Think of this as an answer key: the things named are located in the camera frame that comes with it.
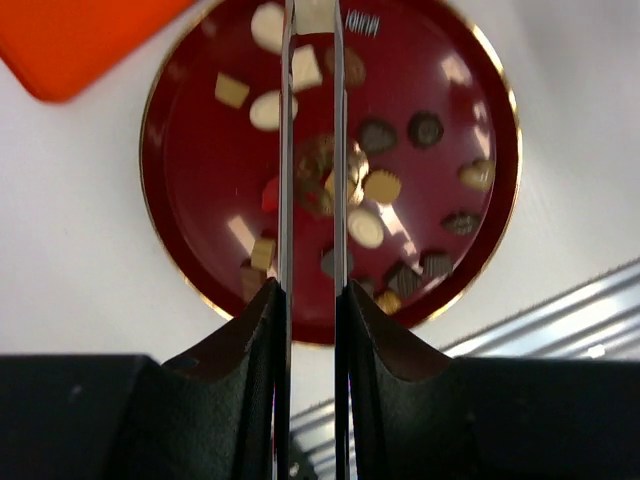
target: chocolate candy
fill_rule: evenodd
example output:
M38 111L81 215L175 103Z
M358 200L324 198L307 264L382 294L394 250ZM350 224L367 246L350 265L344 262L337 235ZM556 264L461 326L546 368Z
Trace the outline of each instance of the chocolate candy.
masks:
M320 268L325 275L333 278L333 248L322 256ZM353 255L347 250L347 275L353 271Z
M444 127L438 116L430 112L418 112L409 120L409 140L416 148L429 148L440 141Z
M267 280L267 273L245 264L240 267L240 278L242 280L242 298L245 302L250 302Z
M422 286L422 277L403 262L396 264L386 279L387 287L402 299L410 297Z
M251 250L251 267L266 272L276 253L276 241L270 238L258 238Z
M364 179L364 198L381 205L391 205L400 195L402 182L386 170L374 170Z
M480 216L474 213L452 213L442 220L441 225L455 235L469 235L480 225Z
M324 56L324 63L327 70L334 73L335 69L335 51L333 47L327 50ZM344 84L346 87L355 88L364 83L367 71L364 68L364 62L352 48L344 49Z
M402 300L395 292L387 290L376 298L376 304L387 315L393 315L402 307Z
M218 73L216 79L216 99L232 108L240 108L249 95L249 86L231 78L224 73Z
M384 120L368 118L358 127L358 142L367 155L380 155L395 148L398 143L398 134Z
M495 177L495 166L491 160L484 158L475 160L471 165L466 165L460 169L458 176L460 181L469 188L488 192L493 185Z
M358 278L358 284L367 292L367 295L373 298L373 292L376 289L374 281L369 277Z
M420 260L423 278L440 278L453 271L453 259L444 250L425 252Z

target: metal rod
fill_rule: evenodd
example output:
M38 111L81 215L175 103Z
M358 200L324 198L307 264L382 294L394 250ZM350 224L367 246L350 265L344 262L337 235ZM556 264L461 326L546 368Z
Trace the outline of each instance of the metal rod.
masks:
M289 436L291 406L291 323L293 312L293 116L292 69L295 35L294 0L285 2L286 17L282 32L282 85L280 90L280 180L278 190L278 282L282 309L276 321L284 339L281 356L276 360L274 406L273 477L289 478Z
M340 0L333 28L334 65L334 281L335 281L335 438L336 480L349 475L349 365L347 324L347 95L344 89L344 36Z

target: white table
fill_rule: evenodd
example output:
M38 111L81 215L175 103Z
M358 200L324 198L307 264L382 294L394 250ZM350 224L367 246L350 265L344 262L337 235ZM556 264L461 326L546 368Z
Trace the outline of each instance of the white table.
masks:
M163 361L222 324L166 258L138 175L151 80L207 3L66 105L38 103L0 64L0 353ZM453 308L416 329L437 346L640 254L640 2L454 3L503 60L525 163L497 255ZM294 412L332 396L332 365L332 350L294 346Z

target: white chocolate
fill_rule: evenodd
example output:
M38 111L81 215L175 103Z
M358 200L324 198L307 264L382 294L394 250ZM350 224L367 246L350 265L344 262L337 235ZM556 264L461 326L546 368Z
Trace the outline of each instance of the white chocolate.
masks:
M294 92L322 85L322 72L311 45L295 49L291 69L293 71L292 87Z
M291 114L295 119L298 114L298 101L291 100ZM251 125L258 130L270 132L280 128L280 91L272 90L260 95L251 104L249 110Z
M296 34L333 33L335 0L295 0Z
M368 210L356 208L347 215L349 235L364 248L378 248L384 240L382 220Z

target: round tray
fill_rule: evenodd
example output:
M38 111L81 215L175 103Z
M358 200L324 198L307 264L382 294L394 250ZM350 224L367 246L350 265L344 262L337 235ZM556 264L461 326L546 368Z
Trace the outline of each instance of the round tray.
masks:
M141 177L154 227L188 283L226 318L246 306L242 269L250 270L256 240L277 238L277 211L265 211L262 199L278 175L279 134L249 120L253 101L280 88L279 55L258 46L251 33L261 3L224 2L185 34L156 77L141 131ZM391 126L394 148L375 155L365 150L360 158L370 172L389 172L402 184L390 205L360 204L382 220L384 240L370 249L348 239L350 276L370 282L378 298L402 283L393 283L398 268L412 269L415 280L429 252L446 252L454 266L448 275L421 276L418 288L402 292L393 318L413 327L459 298L500 243L520 178L515 99L482 32L446 4L345 0L342 7L345 46L366 72L361 85L347 88L347 135L358 150L368 120ZM295 93L298 173L333 133L333 35L299 36L296 47L305 45L313 47L323 80ZM249 87L239 108L216 98L220 73ZM409 133L419 112L442 125L441 138L428 148L417 147ZM477 160L494 172L486 191L460 178ZM314 181L324 185L328 171L330 165L320 168ZM363 180L355 181L361 193ZM303 200L298 195L294 205L293 338L332 344L333 279L321 258L332 246L333 218ZM479 222L465 235L443 226L460 212Z

